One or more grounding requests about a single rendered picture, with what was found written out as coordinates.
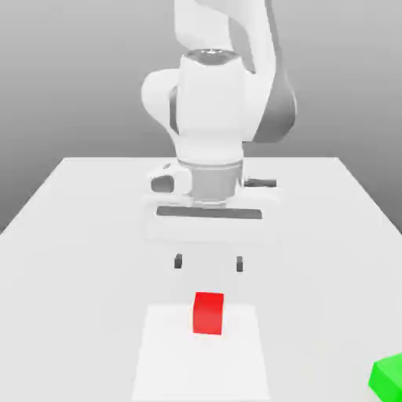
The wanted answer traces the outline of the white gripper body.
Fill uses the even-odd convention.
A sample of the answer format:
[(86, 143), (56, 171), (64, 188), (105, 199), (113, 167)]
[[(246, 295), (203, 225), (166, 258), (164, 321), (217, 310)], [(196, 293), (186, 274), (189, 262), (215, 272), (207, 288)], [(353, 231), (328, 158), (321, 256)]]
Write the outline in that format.
[(259, 244), (275, 231), (275, 192), (241, 192), (220, 207), (195, 207), (183, 199), (151, 196), (144, 202), (142, 233), (158, 242)]

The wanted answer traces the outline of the small red cube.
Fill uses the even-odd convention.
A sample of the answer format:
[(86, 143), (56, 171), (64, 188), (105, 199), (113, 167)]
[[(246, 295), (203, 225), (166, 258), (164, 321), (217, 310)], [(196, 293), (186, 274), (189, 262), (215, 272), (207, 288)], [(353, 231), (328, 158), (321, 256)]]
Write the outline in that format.
[(222, 334), (224, 300), (222, 293), (196, 292), (192, 309), (195, 334)]

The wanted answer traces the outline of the small green cube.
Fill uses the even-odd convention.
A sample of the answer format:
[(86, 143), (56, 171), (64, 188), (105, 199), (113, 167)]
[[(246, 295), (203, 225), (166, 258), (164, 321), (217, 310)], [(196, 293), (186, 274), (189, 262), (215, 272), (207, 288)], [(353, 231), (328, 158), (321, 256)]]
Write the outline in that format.
[(368, 386), (381, 402), (402, 402), (402, 353), (375, 361)]

